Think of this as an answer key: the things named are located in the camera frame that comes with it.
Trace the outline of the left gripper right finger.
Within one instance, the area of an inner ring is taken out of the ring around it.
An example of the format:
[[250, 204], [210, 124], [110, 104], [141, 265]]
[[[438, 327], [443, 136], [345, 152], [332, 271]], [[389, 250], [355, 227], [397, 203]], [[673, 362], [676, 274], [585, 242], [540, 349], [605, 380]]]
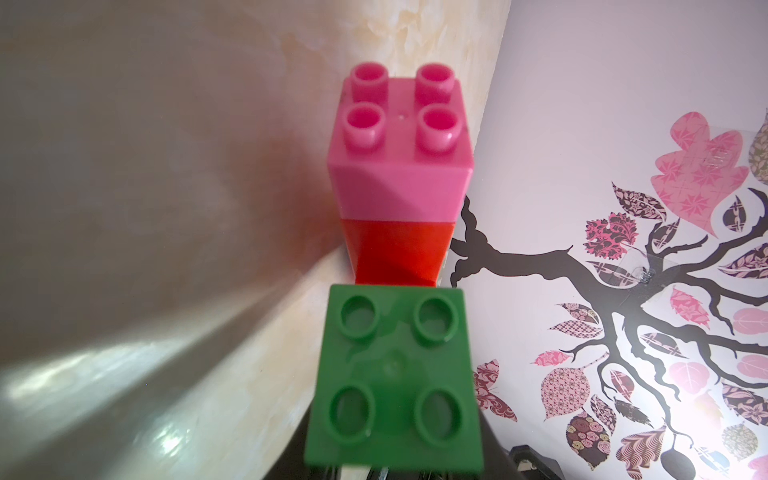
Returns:
[[483, 480], [563, 480], [559, 464], [539, 454], [529, 445], [505, 449], [496, 438], [489, 422], [479, 414], [484, 469], [477, 476]]

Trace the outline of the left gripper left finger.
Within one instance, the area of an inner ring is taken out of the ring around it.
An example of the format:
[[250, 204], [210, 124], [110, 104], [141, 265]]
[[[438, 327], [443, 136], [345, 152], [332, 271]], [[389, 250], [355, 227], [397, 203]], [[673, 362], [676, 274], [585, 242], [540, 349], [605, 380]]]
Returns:
[[283, 452], [267, 471], [264, 480], [311, 480], [318, 471], [305, 464], [304, 455], [312, 404], [309, 404]]

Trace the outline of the green square brick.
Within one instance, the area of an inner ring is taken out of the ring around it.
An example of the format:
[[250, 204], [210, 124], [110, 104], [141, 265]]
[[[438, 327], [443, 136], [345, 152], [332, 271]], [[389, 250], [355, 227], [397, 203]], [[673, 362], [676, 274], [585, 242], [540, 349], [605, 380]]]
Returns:
[[460, 290], [331, 286], [304, 459], [311, 466], [483, 470]]

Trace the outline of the red long brick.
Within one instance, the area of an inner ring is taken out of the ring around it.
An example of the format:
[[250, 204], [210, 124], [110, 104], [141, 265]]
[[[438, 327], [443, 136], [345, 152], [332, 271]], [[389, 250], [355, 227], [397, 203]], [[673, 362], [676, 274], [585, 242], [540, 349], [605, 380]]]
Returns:
[[357, 284], [435, 287], [455, 225], [344, 219], [342, 228]]

